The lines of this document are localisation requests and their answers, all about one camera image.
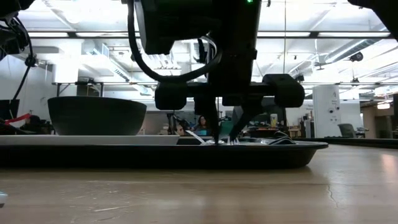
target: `chair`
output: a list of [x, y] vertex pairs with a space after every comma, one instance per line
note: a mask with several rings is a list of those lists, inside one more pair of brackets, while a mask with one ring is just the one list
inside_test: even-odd
[[357, 138], [354, 126], [352, 124], [339, 124], [341, 135], [344, 138]]

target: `wooden table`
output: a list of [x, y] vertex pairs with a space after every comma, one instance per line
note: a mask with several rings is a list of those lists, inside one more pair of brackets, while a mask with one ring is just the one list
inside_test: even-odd
[[398, 151], [330, 146], [297, 170], [0, 171], [1, 224], [398, 223]]

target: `fluorescent light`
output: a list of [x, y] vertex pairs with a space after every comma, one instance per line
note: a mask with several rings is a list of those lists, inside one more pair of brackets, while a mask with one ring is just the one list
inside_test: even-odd
[[29, 32], [29, 37], [68, 37], [66, 32]]
[[303, 85], [303, 86], [305, 86], [305, 85], [310, 85], [310, 86], [312, 86], [312, 85], [336, 85], [337, 83], [338, 82], [336, 82], [336, 83], [332, 83], [332, 82], [330, 82], [330, 83], [302, 82], [301, 85]]
[[258, 37], [308, 37], [310, 32], [258, 32]]
[[131, 85], [128, 82], [104, 82], [104, 85]]
[[135, 85], [157, 85], [157, 82], [132, 82]]
[[319, 37], [388, 37], [390, 32], [321, 32]]
[[77, 32], [78, 37], [128, 37], [128, 32]]
[[190, 39], [190, 40], [181, 40], [181, 43], [183, 44], [194, 44], [197, 43], [197, 39]]
[[390, 104], [389, 103], [383, 103], [383, 104], [377, 105], [377, 108], [379, 110], [389, 109], [390, 108]]

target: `white pillar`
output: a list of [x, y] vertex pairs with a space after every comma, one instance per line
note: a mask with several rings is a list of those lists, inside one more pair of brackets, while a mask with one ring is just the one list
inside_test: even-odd
[[320, 85], [313, 88], [315, 137], [341, 136], [340, 94], [338, 86]]

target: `black plate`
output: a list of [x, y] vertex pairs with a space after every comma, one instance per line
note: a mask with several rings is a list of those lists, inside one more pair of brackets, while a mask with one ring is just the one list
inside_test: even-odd
[[327, 143], [289, 146], [0, 146], [1, 167], [291, 169]]

